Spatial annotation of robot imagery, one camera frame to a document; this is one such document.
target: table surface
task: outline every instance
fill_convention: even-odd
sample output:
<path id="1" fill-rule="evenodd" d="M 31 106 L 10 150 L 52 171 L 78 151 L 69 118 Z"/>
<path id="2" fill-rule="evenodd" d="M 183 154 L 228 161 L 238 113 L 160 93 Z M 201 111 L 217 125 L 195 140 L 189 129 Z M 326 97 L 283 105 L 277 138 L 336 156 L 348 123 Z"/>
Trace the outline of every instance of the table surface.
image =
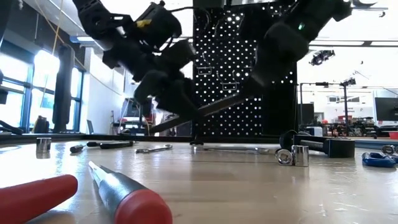
<path id="1" fill-rule="evenodd" d="M 0 148 L 0 187 L 59 174 L 78 179 L 75 196 L 31 223 L 112 223 L 93 187 L 89 161 L 158 192 L 175 224 L 398 221 L 398 172 L 364 167 L 364 149 L 356 150 L 355 159 L 328 159 L 312 152 L 310 167 L 304 168 L 279 166 L 273 154 L 193 150 L 187 143 L 152 154 L 135 154 L 134 148 L 161 143 L 90 148 L 71 156 L 69 148 L 78 143 L 85 142 L 53 143 L 49 159 L 37 159 L 34 145 Z"/>

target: wooden table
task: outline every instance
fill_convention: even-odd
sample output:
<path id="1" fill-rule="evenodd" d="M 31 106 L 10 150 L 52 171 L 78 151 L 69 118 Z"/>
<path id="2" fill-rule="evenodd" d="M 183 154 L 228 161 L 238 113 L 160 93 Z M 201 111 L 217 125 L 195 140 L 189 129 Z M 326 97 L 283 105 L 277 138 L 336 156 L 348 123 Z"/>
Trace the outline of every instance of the wooden table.
<path id="1" fill-rule="evenodd" d="M 69 147 L 78 143 L 84 142 L 53 143 L 50 159 L 37 159 L 34 145 L 0 149 L 0 187 L 57 174 L 79 181 L 73 198 L 31 223 L 112 223 L 94 191 L 89 161 L 161 194 L 176 224 L 398 222 L 398 172 L 364 167 L 365 150 L 357 149 L 355 159 L 312 154 L 303 168 L 279 166 L 273 154 L 193 151 L 182 143 L 152 154 L 92 148 L 71 156 Z"/>

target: yellow label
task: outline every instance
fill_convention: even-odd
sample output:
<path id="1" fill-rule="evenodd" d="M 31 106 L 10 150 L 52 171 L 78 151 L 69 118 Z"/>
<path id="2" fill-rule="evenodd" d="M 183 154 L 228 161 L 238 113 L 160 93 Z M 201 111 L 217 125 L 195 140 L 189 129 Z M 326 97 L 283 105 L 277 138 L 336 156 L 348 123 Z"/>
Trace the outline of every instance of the yellow label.
<path id="1" fill-rule="evenodd" d="M 152 19 L 144 19 L 141 21 L 136 21 L 137 27 L 138 28 L 143 28 L 146 25 L 149 25 L 152 22 Z"/>

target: pegboard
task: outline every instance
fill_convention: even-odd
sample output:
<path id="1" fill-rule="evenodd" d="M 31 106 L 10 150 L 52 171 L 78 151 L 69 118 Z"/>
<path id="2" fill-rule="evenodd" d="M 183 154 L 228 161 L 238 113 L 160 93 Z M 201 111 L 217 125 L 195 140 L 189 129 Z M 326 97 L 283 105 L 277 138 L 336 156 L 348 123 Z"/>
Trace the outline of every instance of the pegboard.
<path id="1" fill-rule="evenodd" d="M 244 17 L 241 6 L 234 6 L 228 11 L 207 9 L 211 15 L 211 23 L 206 27 L 206 16 L 195 11 L 193 46 L 199 55 L 193 69 L 195 94 L 200 106 L 239 93 L 241 83 L 248 78 L 254 65 L 256 41 L 239 38 L 238 29 Z M 272 17 L 279 17 L 281 12 L 289 8 L 278 2 L 261 4 Z M 246 99 L 244 103 L 226 108 L 218 113 L 207 116 L 201 121 L 194 121 L 193 135 L 203 137 L 256 138 L 264 135 L 280 134 L 286 127 L 271 128 L 270 119 L 284 116 L 289 122 L 288 129 L 294 129 L 295 121 L 291 113 L 295 108 L 294 89 L 297 72 L 293 68 L 287 76 L 273 82 L 273 88 L 267 95 Z M 282 113 L 269 111 L 286 110 Z"/>

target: black pegboard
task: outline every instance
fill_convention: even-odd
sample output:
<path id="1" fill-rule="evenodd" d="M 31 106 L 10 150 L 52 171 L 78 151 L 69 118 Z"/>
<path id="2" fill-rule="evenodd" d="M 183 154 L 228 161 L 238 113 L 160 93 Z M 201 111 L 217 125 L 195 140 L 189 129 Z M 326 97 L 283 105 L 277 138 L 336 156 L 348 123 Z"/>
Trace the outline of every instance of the black pegboard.
<path id="1" fill-rule="evenodd" d="M 289 8 L 278 2 L 261 6 L 275 18 Z M 194 64 L 193 81 L 200 106 L 239 92 L 254 64 L 256 41 L 239 38 L 238 29 L 244 11 L 237 7 L 240 6 L 232 7 L 230 11 L 207 9 L 211 15 L 211 24 L 207 28 L 204 13 L 195 11 L 193 46 L 201 57 Z M 293 68 L 283 80 L 273 82 L 267 95 L 246 99 L 244 103 L 209 115 L 200 122 L 194 121 L 193 135 L 256 138 L 293 129 L 296 82 L 297 72 Z M 285 122 L 275 127 L 275 119 L 278 118 L 285 119 Z"/>

